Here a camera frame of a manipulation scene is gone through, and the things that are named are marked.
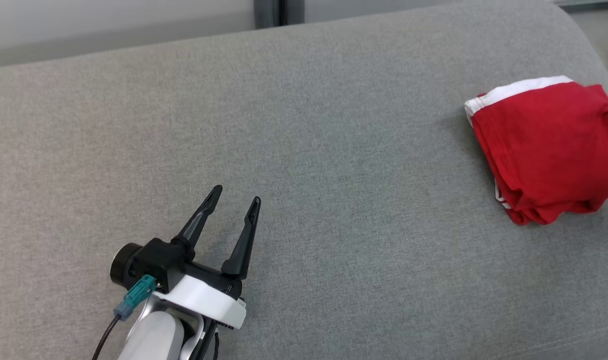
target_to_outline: white trim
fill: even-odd
[[[517,94],[521,94],[523,92],[543,89],[549,87],[551,85],[571,83],[573,80],[568,78],[567,76],[552,76],[552,77],[539,77],[537,79],[526,79],[514,82],[510,85],[500,86],[498,88],[492,89],[489,93],[484,96],[478,96],[476,98],[471,98],[466,101],[464,104],[464,109],[466,109],[466,114],[469,118],[473,117],[476,112],[483,109],[484,107],[488,107],[494,103],[498,103],[504,99],[510,98],[511,96],[515,96]]]

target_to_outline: cable connector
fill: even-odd
[[[156,287],[156,281],[153,276],[144,275],[140,278],[133,287],[131,287],[126,295],[124,295],[124,301],[122,301],[115,309],[112,311],[112,314],[115,316],[119,315],[119,319],[121,321],[126,321],[130,314],[133,313],[133,310],[141,303],[142,301],[148,299],[150,294],[153,293]]]

